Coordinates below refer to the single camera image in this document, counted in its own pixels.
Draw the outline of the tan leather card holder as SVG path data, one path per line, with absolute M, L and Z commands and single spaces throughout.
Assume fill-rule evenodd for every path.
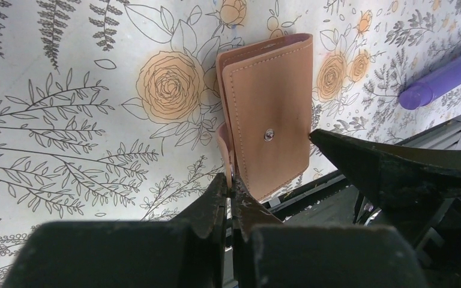
M 262 200 L 310 161 L 313 36 L 290 34 L 221 52 L 217 81 L 225 122 L 217 142 L 228 181 Z

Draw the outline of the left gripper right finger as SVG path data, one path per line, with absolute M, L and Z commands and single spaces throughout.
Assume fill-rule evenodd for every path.
M 290 226 L 235 178 L 234 277 L 240 287 L 427 287 L 414 250 L 391 226 Z

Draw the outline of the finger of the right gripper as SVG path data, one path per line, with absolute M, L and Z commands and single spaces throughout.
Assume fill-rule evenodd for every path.
M 412 245 L 447 221 L 461 227 L 461 150 L 410 148 L 369 142 L 322 129 L 311 142 Z

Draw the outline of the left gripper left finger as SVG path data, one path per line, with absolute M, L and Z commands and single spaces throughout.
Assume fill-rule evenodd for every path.
M 5 287 L 221 287 L 226 177 L 169 221 L 58 221 L 27 240 Z

